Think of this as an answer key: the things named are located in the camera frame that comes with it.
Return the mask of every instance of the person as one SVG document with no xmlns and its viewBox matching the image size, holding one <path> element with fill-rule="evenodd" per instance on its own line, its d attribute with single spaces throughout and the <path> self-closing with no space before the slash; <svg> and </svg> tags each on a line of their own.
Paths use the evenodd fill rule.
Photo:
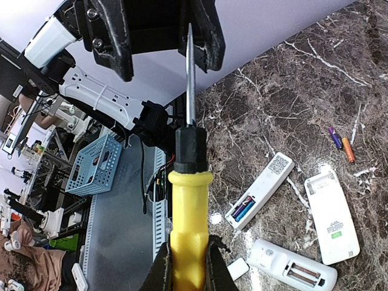
<svg viewBox="0 0 388 291">
<path fill-rule="evenodd" d="M 34 103 L 34 99 L 25 96 L 24 94 L 19 95 L 19 103 L 24 112 L 28 112 L 31 105 Z M 42 129 L 48 129 L 51 125 L 61 126 L 61 121 L 58 117 L 44 116 L 42 113 L 35 113 L 35 123 Z"/>
<path fill-rule="evenodd" d="M 7 283 L 13 279 L 24 286 L 25 291 L 72 291 L 75 281 L 72 267 L 75 253 L 62 250 L 46 250 L 30 247 L 32 230 L 24 221 L 13 222 L 9 233 L 17 231 L 21 249 L 8 252 L 8 241 L 0 234 L 0 280 Z"/>
</svg>

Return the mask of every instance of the dark marble surface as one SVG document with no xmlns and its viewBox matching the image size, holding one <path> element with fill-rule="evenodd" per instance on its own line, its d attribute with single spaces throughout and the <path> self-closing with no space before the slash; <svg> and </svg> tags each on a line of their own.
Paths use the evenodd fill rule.
<svg viewBox="0 0 388 291">
<path fill-rule="evenodd" d="M 210 232 L 231 248 L 227 263 L 258 238 L 321 261 L 304 181 L 331 166 L 344 189 L 361 253 L 335 264 L 335 290 L 388 290 L 388 2 L 334 13 L 233 72 L 199 96 L 208 133 Z M 353 142 L 349 164 L 327 129 Z M 242 232 L 224 219 L 274 151 L 296 164 Z M 256 269 L 240 290 L 294 290 Z"/>
</svg>

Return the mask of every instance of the screw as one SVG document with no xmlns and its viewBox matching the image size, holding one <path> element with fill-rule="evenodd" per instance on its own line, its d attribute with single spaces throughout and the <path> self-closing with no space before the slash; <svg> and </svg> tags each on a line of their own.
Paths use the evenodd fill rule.
<svg viewBox="0 0 388 291">
<path fill-rule="evenodd" d="M 86 14 L 90 19 L 95 19 L 98 16 L 97 10 L 93 8 L 89 9 Z"/>
<path fill-rule="evenodd" d="M 101 38 L 95 38 L 92 42 L 93 46 L 96 48 L 96 49 L 99 49 L 102 47 L 102 45 L 104 44 L 102 42 L 102 39 Z"/>
</svg>

